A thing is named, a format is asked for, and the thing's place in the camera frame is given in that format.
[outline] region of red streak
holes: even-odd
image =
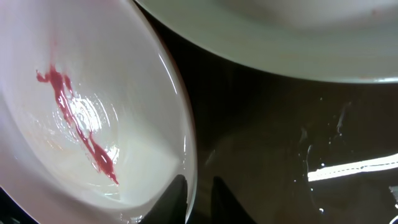
[[[109,158],[106,151],[95,142],[93,139],[92,130],[90,130],[90,135],[88,138],[83,134],[83,131],[81,131],[75,116],[72,114],[72,111],[69,107],[69,100],[65,96],[65,88],[63,87],[63,84],[65,84],[68,91],[72,94],[72,97],[74,97],[70,78],[67,75],[62,75],[61,73],[57,72],[54,65],[50,66],[50,71],[47,72],[44,77],[37,70],[36,74],[37,81],[42,83],[51,83],[52,88],[54,89],[55,101],[57,102],[57,105],[63,114],[63,118],[70,126],[72,123],[75,124],[76,132],[79,135],[79,138],[87,147],[90,154],[94,157],[99,166],[99,171],[102,170],[116,184],[119,184],[116,180],[116,175],[113,170],[113,161],[111,158]]]

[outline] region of table surface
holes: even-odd
[[[209,223],[216,175],[257,223],[389,223],[398,215],[397,169],[307,177],[398,152],[398,85],[266,74],[208,53],[146,16],[192,104],[199,178],[191,222]]]

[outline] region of red sauce smear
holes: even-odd
[[[107,155],[106,151],[95,142],[93,139],[92,130],[90,130],[90,135],[88,138],[83,134],[83,131],[81,131],[75,116],[72,114],[69,106],[69,100],[65,95],[65,89],[63,87],[63,84],[65,84],[68,91],[72,94],[72,97],[74,97],[70,78],[67,75],[62,75],[61,73],[57,72],[54,65],[50,66],[50,71],[48,71],[44,77],[37,70],[36,74],[37,81],[42,83],[51,83],[55,93],[55,101],[57,102],[57,105],[63,114],[63,118],[71,127],[72,124],[75,125],[79,138],[87,147],[90,154],[94,157],[99,166],[99,171],[102,170],[116,184],[119,184],[116,180],[116,175],[113,170],[113,161],[111,158]]]

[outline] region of ceramic plate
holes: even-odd
[[[137,2],[182,37],[248,67],[327,82],[398,82],[396,1]]]
[[[196,189],[183,83],[129,1],[0,3],[0,184],[39,223],[137,223]]]

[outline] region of red spot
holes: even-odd
[[[83,134],[83,131],[81,131],[75,116],[72,114],[69,106],[69,100],[65,95],[65,88],[63,87],[63,84],[65,84],[68,91],[72,94],[73,98],[74,96],[70,78],[67,75],[62,75],[61,73],[57,72],[54,65],[50,66],[50,71],[48,71],[44,75],[44,77],[37,70],[36,74],[37,81],[42,83],[51,83],[52,88],[54,89],[55,101],[57,102],[57,105],[63,114],[63,118],[70,126],[72,126],[73,124],[75,125],[76,132],[79,138],[87,147],[90,154],[94,157],[96,163],[98,164],[99,171],[103,171],[116,184],[119,184],[116,180],[116,175],[113,170],[112,159],[107,155],[106,151],[95,142],[95,140],[93,139],[92,130],[90,130],[90,135],[88,138]]]

